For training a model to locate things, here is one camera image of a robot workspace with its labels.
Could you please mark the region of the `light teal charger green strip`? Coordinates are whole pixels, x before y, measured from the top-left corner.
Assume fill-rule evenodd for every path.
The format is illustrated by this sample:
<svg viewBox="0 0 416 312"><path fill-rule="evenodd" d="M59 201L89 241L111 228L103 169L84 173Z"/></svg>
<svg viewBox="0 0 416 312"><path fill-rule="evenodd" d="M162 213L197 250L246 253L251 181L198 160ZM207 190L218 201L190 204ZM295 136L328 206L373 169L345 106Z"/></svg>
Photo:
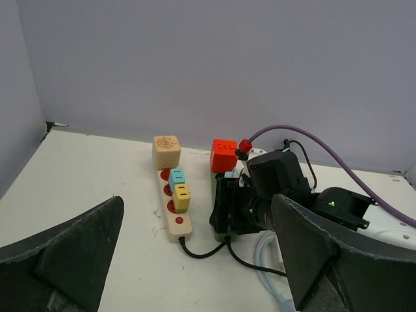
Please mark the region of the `light teal charger green strip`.
<svg viewBox="0 0 416 312"><path fill-rule="evenodd" d="M225 178L238 178L238 174L236 174L235 172L226 172L224 174Z"/></svg>

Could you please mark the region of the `green power strip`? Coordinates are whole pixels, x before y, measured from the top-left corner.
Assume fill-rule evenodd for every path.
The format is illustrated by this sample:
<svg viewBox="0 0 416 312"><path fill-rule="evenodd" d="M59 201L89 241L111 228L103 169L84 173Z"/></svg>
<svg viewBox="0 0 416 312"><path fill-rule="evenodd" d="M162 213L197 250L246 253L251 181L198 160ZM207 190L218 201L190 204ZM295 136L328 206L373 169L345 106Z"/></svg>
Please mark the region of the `green power strip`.
<svg viewBox="0 0 416 312"><path fill-rule="evenodd" d="M215 200L216 200L216 177L217 173L211 172L211 193L212 193L212 206L215 207ZM217 242L224 242L225 237L230 237L232 241L235 241L237 239L237 234L235 232L229 231L227 233L217 233L211 224L212 232L214 235L214 239Z"/></svg>

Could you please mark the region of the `red cube adapter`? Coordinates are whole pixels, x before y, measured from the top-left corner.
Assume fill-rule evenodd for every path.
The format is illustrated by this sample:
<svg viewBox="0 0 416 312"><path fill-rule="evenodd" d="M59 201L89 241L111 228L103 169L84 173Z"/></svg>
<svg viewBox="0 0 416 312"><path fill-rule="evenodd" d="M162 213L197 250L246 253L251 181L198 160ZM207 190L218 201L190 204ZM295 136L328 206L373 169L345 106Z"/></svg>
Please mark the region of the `red cube adapter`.
<svg viewBox="0 0 416 312"><path fill-rule="evenodd" d="M230 172L237 164L237 142L215 138L211 147L210 169L214 173Z"/></svg>

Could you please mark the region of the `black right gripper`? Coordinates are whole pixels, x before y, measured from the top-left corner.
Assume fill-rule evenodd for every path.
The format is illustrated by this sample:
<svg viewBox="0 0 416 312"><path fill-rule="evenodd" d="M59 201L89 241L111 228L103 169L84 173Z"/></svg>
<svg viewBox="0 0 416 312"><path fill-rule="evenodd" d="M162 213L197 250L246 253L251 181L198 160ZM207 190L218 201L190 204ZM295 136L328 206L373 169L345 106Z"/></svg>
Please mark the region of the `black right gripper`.
<svg viewBox="0 0 416 312"><path fill-rule="evenodd" d="M259 231L273 230L272 199L281 194L290 200L308 207L314 195L304 176L296 154L291 151L271 151L246 162L249 186L253 195L248 202L247 214L250 222ZM215 234L235 232L233 213L237 179L212 177L213 211L209 223Z"/></svg>

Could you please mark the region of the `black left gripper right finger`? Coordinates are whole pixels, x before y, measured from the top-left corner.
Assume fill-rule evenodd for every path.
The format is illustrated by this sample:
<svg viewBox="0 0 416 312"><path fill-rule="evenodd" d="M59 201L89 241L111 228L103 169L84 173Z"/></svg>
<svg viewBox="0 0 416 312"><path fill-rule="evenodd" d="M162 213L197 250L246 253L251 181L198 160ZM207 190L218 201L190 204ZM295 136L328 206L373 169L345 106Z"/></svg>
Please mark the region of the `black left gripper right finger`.
<svg viewBox="0 0 416 312"><path fill-rule="evenodd" d="M327 220L282 195L272 200L299 311L414 311L415 251Z"/></svg>

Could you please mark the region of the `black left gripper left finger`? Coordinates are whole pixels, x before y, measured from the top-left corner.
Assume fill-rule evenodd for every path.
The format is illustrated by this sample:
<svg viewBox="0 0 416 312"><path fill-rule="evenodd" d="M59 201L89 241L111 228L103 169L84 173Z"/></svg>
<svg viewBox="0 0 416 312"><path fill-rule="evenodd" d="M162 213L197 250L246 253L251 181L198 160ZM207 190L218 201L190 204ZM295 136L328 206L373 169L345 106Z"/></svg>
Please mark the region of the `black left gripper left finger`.
<svg viewBox="0 0 416 312"><path fill-rule="evenodd" d="M122 226L113 196L1 248L2 311L97 311Z"/></svg>

